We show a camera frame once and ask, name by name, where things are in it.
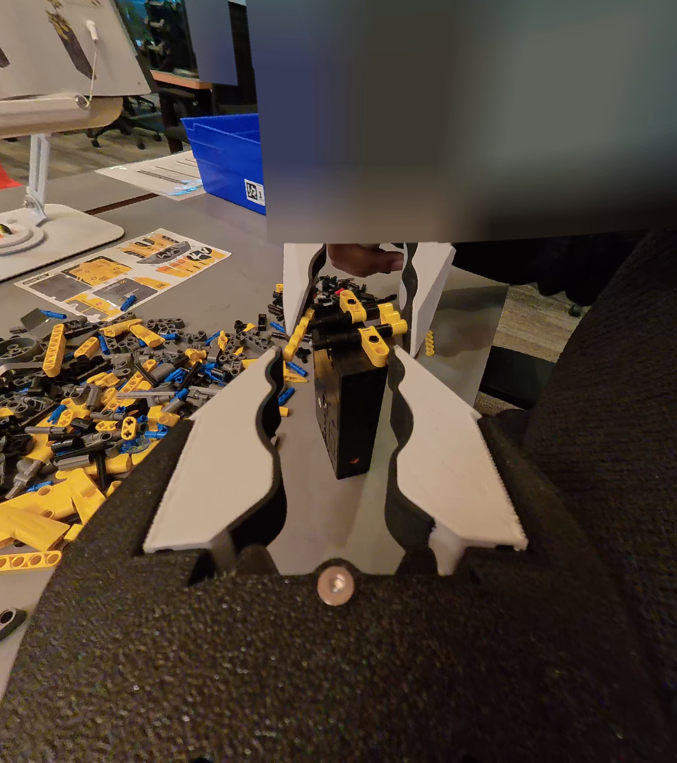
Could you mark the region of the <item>black and yellow brick assembly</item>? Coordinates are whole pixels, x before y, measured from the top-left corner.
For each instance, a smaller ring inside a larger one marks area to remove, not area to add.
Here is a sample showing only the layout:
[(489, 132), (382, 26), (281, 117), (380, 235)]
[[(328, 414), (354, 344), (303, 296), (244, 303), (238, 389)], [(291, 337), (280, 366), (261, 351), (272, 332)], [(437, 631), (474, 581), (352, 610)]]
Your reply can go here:
[(291, 362), (311, 338), (315, 415), (339, 480), (370, 469), (391, 346), (407, 333), (393, 302), (342, 288), (306, 310), (285, 346)]

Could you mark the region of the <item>person's right hand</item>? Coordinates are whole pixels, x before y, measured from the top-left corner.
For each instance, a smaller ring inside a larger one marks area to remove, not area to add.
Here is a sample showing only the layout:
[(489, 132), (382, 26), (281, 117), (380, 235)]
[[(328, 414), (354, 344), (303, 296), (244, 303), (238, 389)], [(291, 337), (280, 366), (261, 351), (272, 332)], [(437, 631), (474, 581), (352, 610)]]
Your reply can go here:
[(404, 267), (403, 253), (384, 250), (380, 246), (327, 244), (326, 254), (336, 269), (358, 279), (400, 272)]

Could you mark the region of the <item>white book stand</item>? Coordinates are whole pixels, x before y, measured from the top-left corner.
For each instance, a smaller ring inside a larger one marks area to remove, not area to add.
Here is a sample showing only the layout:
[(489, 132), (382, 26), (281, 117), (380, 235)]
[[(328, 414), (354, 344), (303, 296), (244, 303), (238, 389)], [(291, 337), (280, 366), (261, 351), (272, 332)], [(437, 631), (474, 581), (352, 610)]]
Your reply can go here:
[(23, 203), (0, 213), (0, 282), (124, 235), (121, 227), (46, 200), (51, 136), (109, 124), (120, 114), (121, 105), (121, 97), (73, 93), (0, 100), (0, 139), (30, 137)]

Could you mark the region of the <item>pile of toy brick parts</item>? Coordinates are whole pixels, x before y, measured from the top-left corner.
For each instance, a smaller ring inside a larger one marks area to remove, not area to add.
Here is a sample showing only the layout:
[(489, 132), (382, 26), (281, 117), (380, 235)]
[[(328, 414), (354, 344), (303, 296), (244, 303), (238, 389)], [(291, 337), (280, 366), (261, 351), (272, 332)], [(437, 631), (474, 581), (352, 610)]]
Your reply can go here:
[(133, 311), (99, 323), (43, 313), (37, 340), (0, 341), (0, 571), (53, 567), (124, 478), (259, 354), (285, 347), (285, 392), (307, 381), (306, 320), (296, 339), (274, 305), (231, 331)]

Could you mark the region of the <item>blue plastic bin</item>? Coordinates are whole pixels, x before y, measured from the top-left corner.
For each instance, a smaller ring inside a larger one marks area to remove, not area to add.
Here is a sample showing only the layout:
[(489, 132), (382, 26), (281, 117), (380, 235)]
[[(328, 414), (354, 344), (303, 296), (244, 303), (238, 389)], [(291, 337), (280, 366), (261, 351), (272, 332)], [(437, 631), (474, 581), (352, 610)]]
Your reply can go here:
[(266, 214), (256, 113), (183, 118), (206, 193)]

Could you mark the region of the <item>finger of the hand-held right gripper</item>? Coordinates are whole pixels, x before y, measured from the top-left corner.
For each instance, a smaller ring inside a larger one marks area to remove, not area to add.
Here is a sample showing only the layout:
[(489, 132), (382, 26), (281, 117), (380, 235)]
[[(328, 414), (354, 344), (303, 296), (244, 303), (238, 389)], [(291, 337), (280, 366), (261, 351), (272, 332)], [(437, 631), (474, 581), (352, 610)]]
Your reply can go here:
[(313, 303), (313, 287), (326, 256), (324, 243), (284, 244), (283, 310), (288, 337), (294, 335), (306, 310)]
[(423, 346), (455, 257), (451, 243), (403, 243), (400, 314), (407, 323), (403, 348), (411, 357)]

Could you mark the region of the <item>white printed paper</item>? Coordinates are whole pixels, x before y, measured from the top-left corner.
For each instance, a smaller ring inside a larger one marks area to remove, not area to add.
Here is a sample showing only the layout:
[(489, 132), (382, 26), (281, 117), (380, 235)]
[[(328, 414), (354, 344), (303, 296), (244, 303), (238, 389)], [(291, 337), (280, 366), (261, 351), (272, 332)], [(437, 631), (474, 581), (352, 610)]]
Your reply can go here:
[(96, 173), (176, 201), (205, 194), (200, 169), (190, 149), (166, 157), (100, 168)]

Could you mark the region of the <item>black office chair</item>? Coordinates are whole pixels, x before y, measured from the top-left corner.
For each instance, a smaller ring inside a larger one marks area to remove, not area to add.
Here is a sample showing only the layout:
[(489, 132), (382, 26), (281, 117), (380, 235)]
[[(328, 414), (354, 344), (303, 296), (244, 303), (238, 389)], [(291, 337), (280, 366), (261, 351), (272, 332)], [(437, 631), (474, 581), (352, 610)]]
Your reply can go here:
[(119, 117), (104, 127), (87, 129), (85, 135), (91, 141), (91, 145), (99, 149), (101, 136), (114, 130), (134, 138), (140, 150), (145, 149), (142, 132), (151, 133), (153, 139), (160, 142), (163, 136), (163, 120), (158, 97), (155, 95), (124, 96)]

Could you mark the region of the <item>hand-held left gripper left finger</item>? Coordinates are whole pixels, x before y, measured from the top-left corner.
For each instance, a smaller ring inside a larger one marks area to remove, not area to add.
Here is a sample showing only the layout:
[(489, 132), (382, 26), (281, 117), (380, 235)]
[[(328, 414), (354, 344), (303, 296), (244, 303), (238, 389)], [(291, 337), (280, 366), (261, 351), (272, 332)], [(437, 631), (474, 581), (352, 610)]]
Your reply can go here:
[(245, 548), (277, 538), (286, 521), (275, 444), (283, 391), (282, 350), (272, 347), (191, 416), (145, 554), (205, 551), (226, 573)]

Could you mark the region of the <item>small heap of black pins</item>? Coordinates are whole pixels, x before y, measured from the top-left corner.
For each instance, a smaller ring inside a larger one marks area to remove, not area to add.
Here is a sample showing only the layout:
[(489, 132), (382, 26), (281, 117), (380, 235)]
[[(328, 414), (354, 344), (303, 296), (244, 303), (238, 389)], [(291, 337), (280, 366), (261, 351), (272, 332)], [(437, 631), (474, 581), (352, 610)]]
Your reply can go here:
[(313, 287), (313, 304), (318, 306), (337, 304), (343, 291), (351, 291), (363, 304), (373, 300), (372, 294), (364, 283), (358, 283), (351, 278), (339, 278), (336, 275), (320, 275)]

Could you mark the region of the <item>wooden office desk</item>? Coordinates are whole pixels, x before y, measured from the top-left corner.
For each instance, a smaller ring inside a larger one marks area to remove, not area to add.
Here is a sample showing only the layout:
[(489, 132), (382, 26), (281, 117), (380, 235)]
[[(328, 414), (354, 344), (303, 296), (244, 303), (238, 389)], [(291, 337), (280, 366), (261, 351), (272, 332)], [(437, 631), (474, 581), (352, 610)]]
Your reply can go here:
[(151, 70), (159, 97), (164, 137), (171, 154), (184, 150), (188, 141), (184, 118), (202, 118), (213, 114), (210, 82), (179, 74)]

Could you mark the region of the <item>yellow sticker sheet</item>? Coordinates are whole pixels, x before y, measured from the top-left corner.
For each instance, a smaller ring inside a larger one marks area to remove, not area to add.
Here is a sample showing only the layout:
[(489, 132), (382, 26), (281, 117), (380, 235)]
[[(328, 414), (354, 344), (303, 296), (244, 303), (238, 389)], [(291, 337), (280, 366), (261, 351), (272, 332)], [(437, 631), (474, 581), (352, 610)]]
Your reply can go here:
[(90, 321), (119, 317), (228, 259), (229, 251), (164, 228), (17, 281), (50, 311)]

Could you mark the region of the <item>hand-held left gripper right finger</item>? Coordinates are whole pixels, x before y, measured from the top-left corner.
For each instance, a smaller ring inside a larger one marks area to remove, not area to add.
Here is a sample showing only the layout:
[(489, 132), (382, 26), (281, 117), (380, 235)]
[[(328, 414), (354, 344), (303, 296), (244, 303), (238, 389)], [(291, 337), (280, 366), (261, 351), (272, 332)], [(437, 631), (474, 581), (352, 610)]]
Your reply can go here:
[(469, 548), (524, 552), (528, 538), (496, 467), (481, 415), (408, 352), (389, 359), (391, 454), (385, 522), (406, 552), (453, 575)]

